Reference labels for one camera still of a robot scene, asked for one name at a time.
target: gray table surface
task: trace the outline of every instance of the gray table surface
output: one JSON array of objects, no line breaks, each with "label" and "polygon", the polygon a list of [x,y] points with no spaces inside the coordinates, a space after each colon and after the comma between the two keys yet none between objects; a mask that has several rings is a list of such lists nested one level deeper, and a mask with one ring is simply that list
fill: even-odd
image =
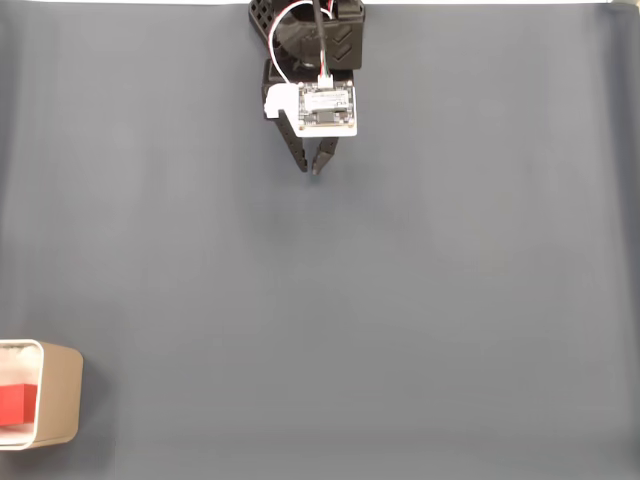
[{"label": "gray table surface", "polygon": [[86,360],[0,477],[637,478],[639,29],[370,7],[311,178],[245,7],[0,4],[0,336]]}]

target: circuit board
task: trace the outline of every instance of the circuit board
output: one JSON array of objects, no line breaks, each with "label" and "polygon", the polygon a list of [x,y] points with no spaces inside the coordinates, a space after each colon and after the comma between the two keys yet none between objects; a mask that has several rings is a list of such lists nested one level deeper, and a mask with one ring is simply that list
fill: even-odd
[{"label": "circuit board", "polygon": [[301,127],[345,127],[356,123],[353,82],[335,82],[333,88],[319,88],[317,83],[299,87],[299,125]]}]

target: white connector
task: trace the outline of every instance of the white connector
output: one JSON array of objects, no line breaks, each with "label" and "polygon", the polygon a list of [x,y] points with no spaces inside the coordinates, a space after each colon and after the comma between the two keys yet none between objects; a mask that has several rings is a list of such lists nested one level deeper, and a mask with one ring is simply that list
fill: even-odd
[{"label": "white connector", "polygon": [[333,75],[318,75],[318,88],[333,88]]}]

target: white cable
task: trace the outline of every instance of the white cable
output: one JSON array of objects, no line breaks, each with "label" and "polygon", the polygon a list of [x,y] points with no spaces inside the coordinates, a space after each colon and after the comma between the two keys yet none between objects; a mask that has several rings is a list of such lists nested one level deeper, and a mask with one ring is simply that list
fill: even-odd
[{"label": "white cable", "polygon": [[[284,72],[280,68],[280,65],[278,65],[278,60],[276,60],[276,52],[275,52],[275,50],[273,48],[273,37],[275,36],[276,28],[278,28],[278,25],[280,25],[280,22],[287,15],[287,13],[289,13],[294,8],[299,7],[300,5],[313,5],[313,1],[312,0],[299,0],[297,2],[293,2],[291,5],[289,5],[284,10],[282,10],[282,12],[280,12],[280,14],[273,21],[273,25],[271,25],[271,30],[269,30],[269,39],[268,39],[269,54],[271,55],[271,60],[273,61],[273,66],[276,67],[276,70],[278,71],[280,76],[282,78],[284,78],[284,81],[287,82],[287,83],[291,83],[291,82],[289,81],[287,76],[284,74]],[[329,10],[326,10],[324,8],[321,8],[320,10],[322,11],[322,13],[327,15],[330,19],[333,18],[333,15],[331,15],[331,12]]]}]

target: red block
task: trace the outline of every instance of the red block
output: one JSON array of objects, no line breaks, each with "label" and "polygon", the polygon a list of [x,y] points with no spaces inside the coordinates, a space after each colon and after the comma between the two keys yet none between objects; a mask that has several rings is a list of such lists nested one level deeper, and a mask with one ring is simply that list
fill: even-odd
[{"label": "red block", "polygon": [[0,387],[0,426],[33,423],[36,417],[37,385]]}]

